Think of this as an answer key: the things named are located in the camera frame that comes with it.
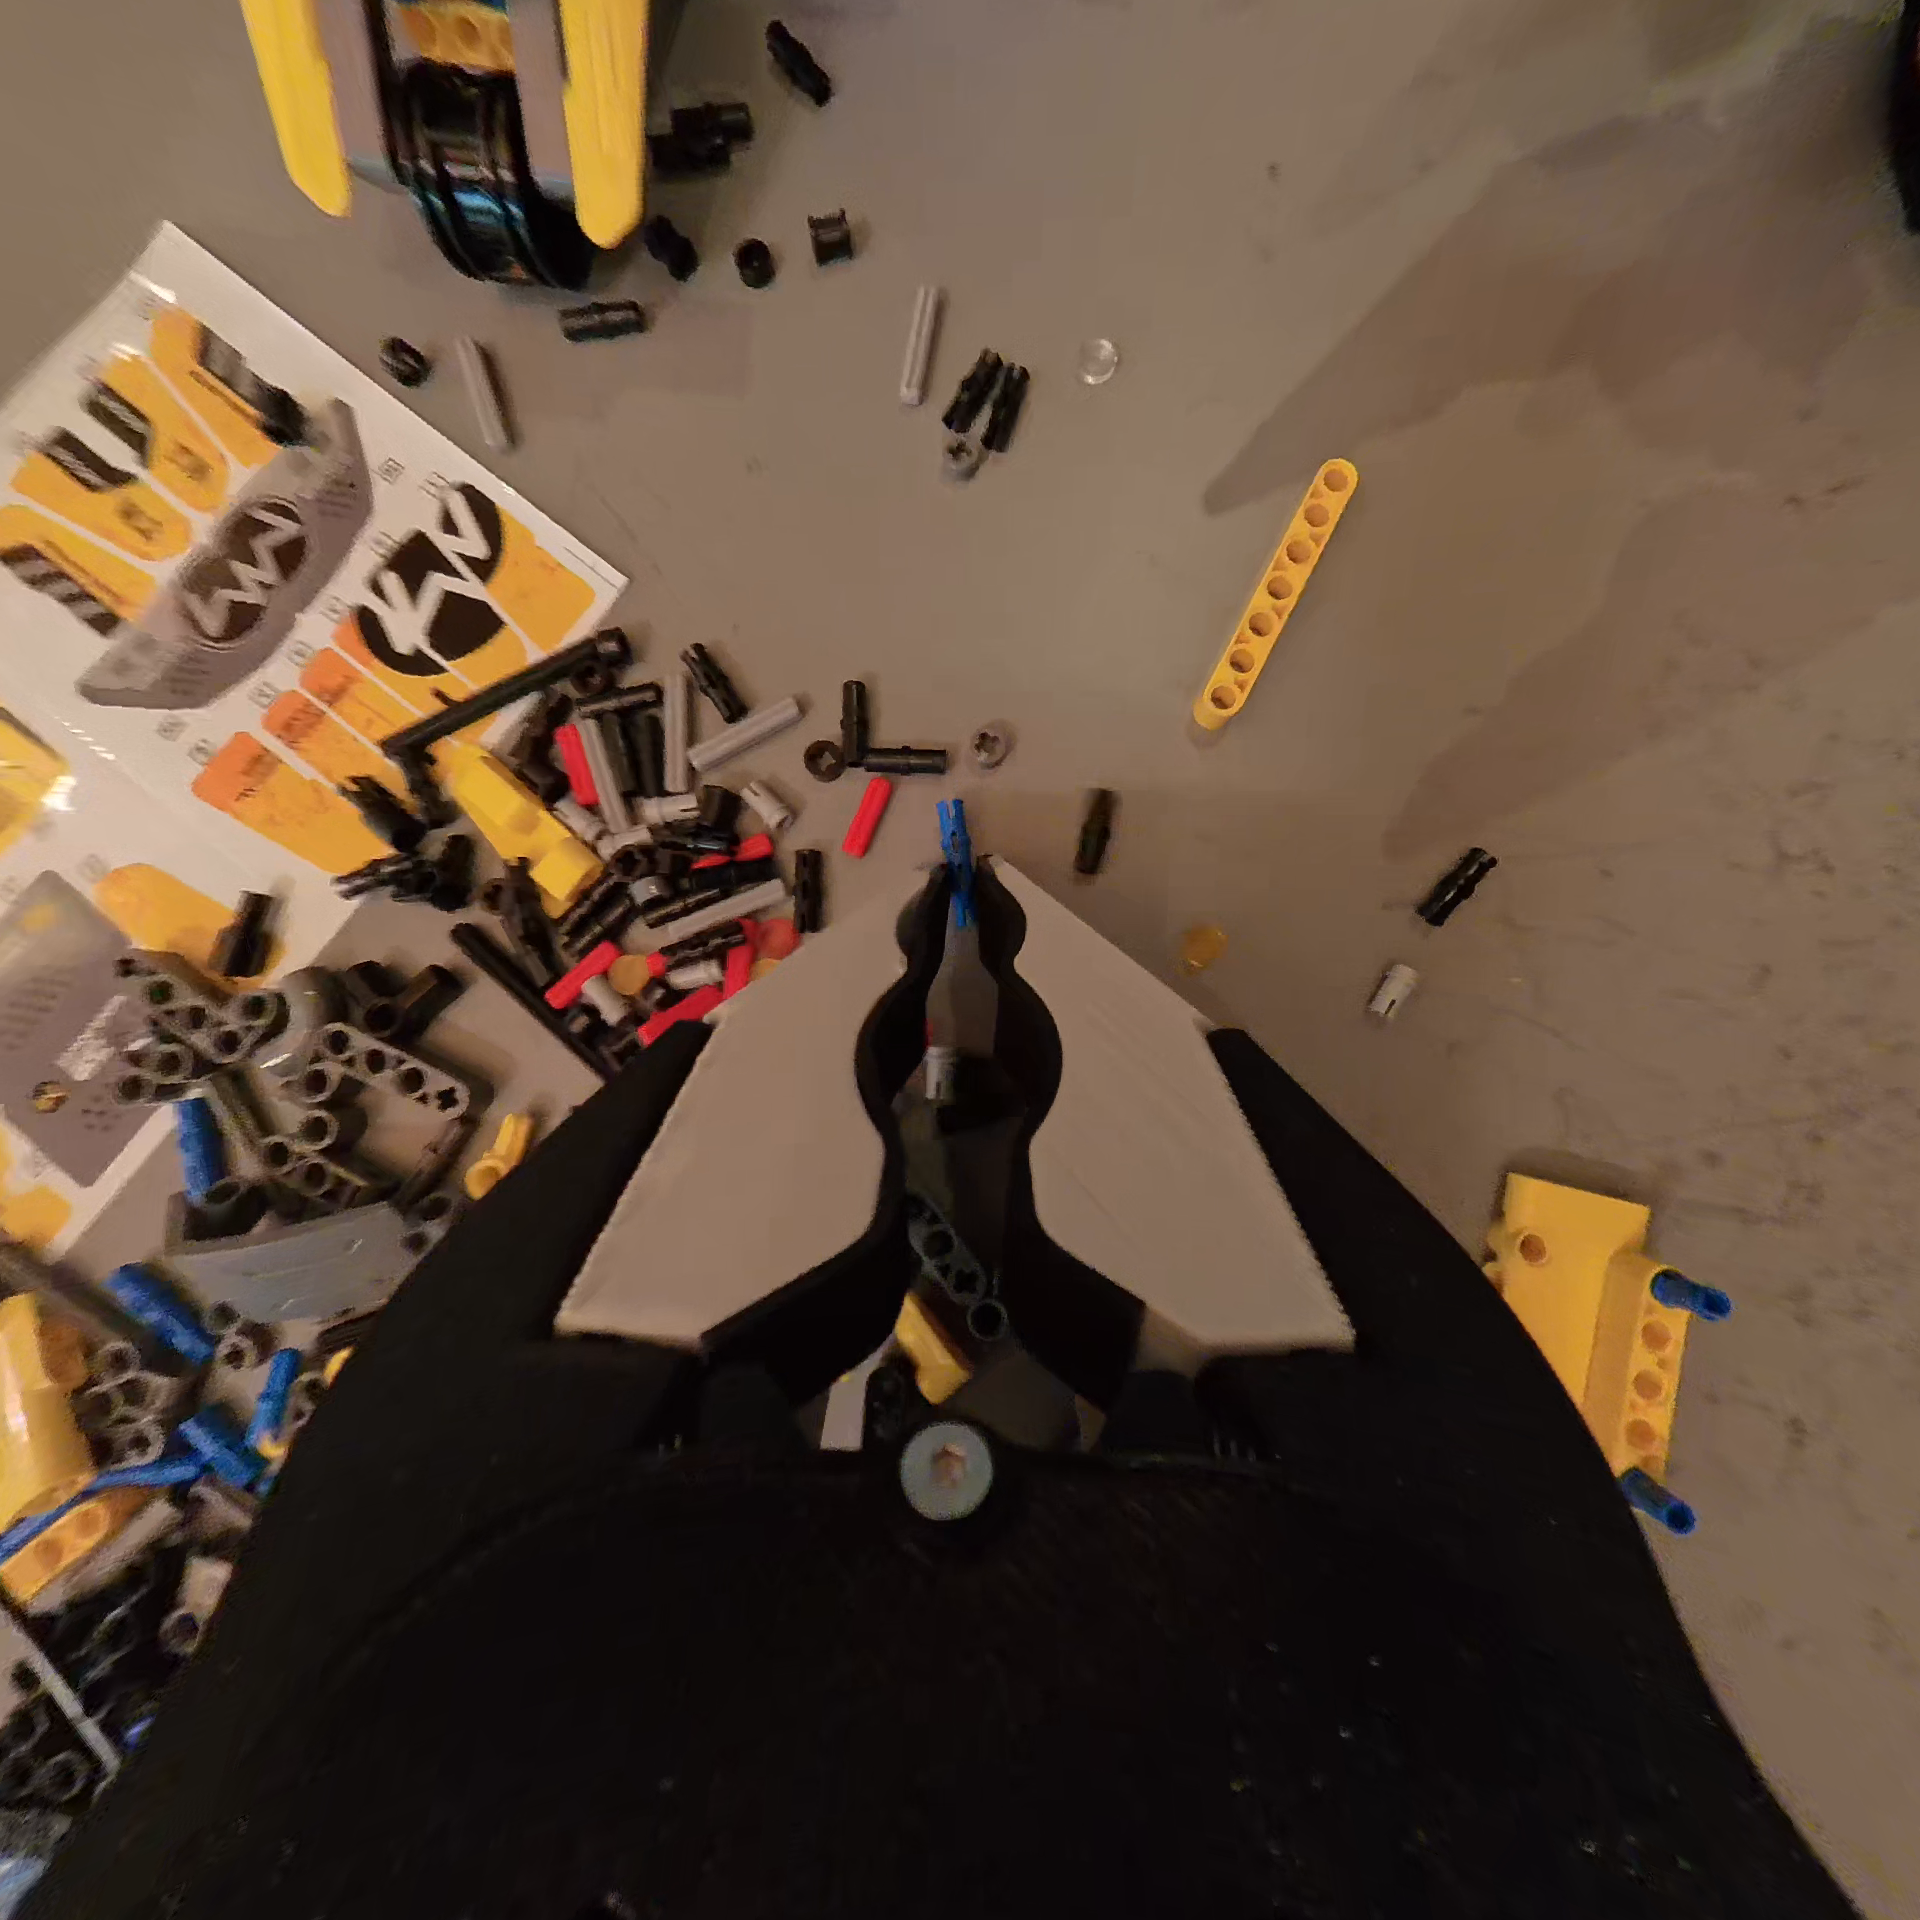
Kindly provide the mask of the yellow bracket with blue pins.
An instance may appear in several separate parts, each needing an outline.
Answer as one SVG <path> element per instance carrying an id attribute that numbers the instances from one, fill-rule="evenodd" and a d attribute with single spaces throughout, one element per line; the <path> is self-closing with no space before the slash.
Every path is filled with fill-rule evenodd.
<path id="1" fill-rule="evenodd" d="M 1696 1328 L 1734 1313 L 1724 1286 L 1656 1253 L 1642 1200 L 1508 1169 L 1480 1273 L 1568 1392 L 1622 1498 L 1672 1537 L 1696 1509 L 1671 1485 L 1672 1424 Z"/>

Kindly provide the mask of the yellow long holed beam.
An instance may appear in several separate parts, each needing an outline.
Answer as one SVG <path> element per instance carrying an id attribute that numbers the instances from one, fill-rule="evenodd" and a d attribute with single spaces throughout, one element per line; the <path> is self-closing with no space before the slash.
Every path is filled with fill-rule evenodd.
<path id="1" fill-rule="evenodd" d="M 1359 489 L 1347 459 L 1323 461 L 1262 563 L 1204 682 L 1191 701 L 1191 722 L 1207 736 L 1226 728 L 1250 701 L 1268 658 L 1304 598 L 1327 541 Z"/>

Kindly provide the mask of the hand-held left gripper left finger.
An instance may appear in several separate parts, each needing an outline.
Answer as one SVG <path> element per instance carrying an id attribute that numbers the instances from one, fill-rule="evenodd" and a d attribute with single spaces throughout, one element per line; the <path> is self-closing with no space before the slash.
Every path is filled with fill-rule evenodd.
<path id="1" fill-rule="evenodd" d="M 932 869 L 725 1001 L 565 1295 L 565 1337 L 813 1400 L 894 1330 L 907 1288 L 896 1102 L 922 1067 L 951 879 Z"/>

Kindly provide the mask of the yellow and black model part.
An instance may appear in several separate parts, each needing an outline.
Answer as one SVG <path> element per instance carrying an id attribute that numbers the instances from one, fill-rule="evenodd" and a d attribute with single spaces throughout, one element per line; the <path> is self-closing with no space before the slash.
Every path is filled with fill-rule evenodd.
<path id="1" fill-rule="evenodd" d="M 575 291 L 640 227 L 672 5 L 244 1 L 279 157 L 342 218 L 415 210 L 470 281 Z"/>

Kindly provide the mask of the black plastic connector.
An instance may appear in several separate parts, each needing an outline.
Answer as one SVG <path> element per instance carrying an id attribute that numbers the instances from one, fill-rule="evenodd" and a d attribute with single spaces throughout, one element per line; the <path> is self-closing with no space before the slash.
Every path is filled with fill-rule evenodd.
<path id="1" fill-rule="evenodd" d="M 730 171 L 751 142 L 748 102 L 693 102 L 674 107 L 664 129 L 646 134 L 646 157 L 661 177 L 709 177 Z"/>

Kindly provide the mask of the dark grey holed beam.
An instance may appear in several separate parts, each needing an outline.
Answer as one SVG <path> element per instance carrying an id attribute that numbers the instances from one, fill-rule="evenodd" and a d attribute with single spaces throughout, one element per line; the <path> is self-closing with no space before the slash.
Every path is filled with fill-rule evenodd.
<path id="1" fill-rule="evenodd" d="M 919 1264 L 927 1295 L 957 1313 L 957 1325 L 973 1343 L 996 1343 L 1011 1330 L 999 1282 L 960 1238 L 948 1216 L 924 1193 L 904 1195 L 907 1248 Z"/>

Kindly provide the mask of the pile of small plastic pins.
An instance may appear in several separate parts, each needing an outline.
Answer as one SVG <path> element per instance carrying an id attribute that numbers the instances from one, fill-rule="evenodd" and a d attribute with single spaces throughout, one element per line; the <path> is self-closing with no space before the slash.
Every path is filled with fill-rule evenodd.
<path id="1" fill-rule="evenodd" d="M 440 693 L 332 779 L 376 842 L 333 891 L 440 917 L 470 973 L 607 1079 L 795 935 L 797 813 L 754 767 L 810 718 L 699 641 L 644 669 L 627 631 L 589 631 Z"/>

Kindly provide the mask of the yellow printed sticker sheet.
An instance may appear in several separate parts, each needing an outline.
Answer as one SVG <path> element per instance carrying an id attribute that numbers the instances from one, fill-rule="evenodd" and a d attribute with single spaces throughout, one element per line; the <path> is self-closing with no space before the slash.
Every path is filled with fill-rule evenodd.
<path id="1" fill-rule="evenodd" d="M 5 397 L 5 751 L 79 869 L 328 891 L 376 747 L 627 578 L 173 223 Z"/>

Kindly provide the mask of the grey printed sticker sheet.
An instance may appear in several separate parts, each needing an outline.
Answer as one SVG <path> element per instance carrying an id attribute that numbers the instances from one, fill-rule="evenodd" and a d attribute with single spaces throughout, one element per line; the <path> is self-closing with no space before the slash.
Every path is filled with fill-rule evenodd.
<path id="1" fill-rule="evenodd" d="M 2 714 L 2 1227 L 67 1250 L 158 1142 L 111 1094 L 140 1029 L 118 962 L 200 963 L 242 893 L 293 869 L 239 830 L 190 822 L 110 755 Z"/>

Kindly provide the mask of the pile of grey building beams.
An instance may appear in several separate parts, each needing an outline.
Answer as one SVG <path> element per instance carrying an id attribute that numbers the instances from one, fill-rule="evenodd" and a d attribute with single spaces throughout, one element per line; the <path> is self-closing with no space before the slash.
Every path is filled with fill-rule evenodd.
<path id="1" fill-rule="evenodd" d="M 144 1741 L 352 1345 L 490 1179 L 459 970 L 115 970 L 106 1118 L 165 1118 L 175 1187 L 93 1279 L 5 1230 L 5 1880 Z"/>

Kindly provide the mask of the black angled connector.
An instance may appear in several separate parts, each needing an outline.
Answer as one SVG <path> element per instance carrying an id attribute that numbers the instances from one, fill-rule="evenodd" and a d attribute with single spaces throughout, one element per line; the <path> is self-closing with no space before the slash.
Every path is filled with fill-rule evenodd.
<path id="1" fill-rule="evenodd" d="M 883 745 L 874 737 L 874 707 L 867 680 L 844 680 L 838 707 L 836 734 L 819 736 L 802 750 L 802 767 L 813 781 L 829 784 L 848 771 L 874 777 L 948 774 L 951 753 L 943 747 Z"/>

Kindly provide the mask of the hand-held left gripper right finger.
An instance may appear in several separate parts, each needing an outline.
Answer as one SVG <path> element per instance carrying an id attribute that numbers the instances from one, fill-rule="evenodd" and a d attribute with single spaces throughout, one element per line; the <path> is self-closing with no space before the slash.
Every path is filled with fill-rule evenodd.
<path id="1" fill-rule="evenodd" d="M 1350 1353 L 1216 1025 L 1000 857 L 973 914 L 1019 1103 L 1000 1243 L 1019 1342 L 1092 1406 L 1134 1373 Z"/>

